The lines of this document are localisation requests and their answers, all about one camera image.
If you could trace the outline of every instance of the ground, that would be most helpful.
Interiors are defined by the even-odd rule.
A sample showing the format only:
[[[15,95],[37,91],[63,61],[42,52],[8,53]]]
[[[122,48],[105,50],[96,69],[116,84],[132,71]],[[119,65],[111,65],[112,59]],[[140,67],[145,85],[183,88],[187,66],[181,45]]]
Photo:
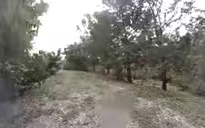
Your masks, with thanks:
[[[205,128],[204,98],[156,84],[59,72],[40,89],[1,105],[0,128]]]

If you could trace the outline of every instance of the tree trunk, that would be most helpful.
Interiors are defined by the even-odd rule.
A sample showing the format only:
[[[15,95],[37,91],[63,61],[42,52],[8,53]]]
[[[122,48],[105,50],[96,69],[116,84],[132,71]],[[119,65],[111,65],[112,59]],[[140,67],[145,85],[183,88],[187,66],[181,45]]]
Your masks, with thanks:
[[[162,89],[163,89],[164,91],[167,90],[167,80],[163,80],[163,81],[162,81]]]
[[[132,81],[132,70],[131,70],[131,66],[128,65],[127,67],[127,80],[129,83],[133,83]]]
[[[107,74],[110,74],[110,68],[107,68]]]
[[[161,81],[162,81],[162,89],[164,91],[167,90],[167,83],[168,83],[168,79],[167,79],[167,70],[164,69],[163,72],[161,73]]]
[[[93,72],[96,72],[96,64],[93,63],[92,68],[93,68]]]

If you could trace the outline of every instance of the overcast sky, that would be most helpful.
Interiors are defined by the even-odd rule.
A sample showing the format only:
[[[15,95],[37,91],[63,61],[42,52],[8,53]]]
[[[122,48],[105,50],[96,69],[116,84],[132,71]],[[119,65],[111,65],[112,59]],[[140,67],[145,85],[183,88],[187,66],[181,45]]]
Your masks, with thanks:
[[[79,41],[76,26],[83,15],[101,10],[102,0],[44,0],[49,4],[48,12],[42,16],[39,34],[35,38],[34,50],[56,51]],[[205,7],[205,0],[196,0],[196,6]]]

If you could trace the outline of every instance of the dirt path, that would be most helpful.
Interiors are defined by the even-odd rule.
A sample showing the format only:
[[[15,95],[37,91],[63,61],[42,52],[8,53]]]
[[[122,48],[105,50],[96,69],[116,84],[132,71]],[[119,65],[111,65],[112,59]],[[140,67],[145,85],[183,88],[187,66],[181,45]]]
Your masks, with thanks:
[[[24,114],[13,115],[16,126],[0,128],[200,128],[165,106],[167,99],[147,98],[137,89],[94,74],[61,72],[39,95],[27,94],[18,102]]]

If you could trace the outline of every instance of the foliage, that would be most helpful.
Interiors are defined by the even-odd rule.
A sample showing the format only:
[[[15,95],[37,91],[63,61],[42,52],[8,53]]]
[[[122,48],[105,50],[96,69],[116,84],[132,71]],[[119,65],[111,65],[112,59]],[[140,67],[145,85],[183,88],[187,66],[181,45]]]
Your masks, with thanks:
[[[73,44],[65,49],[66,62],[64,69],[87,71],[88,56],[83,51],[84,47],[81,44]]]

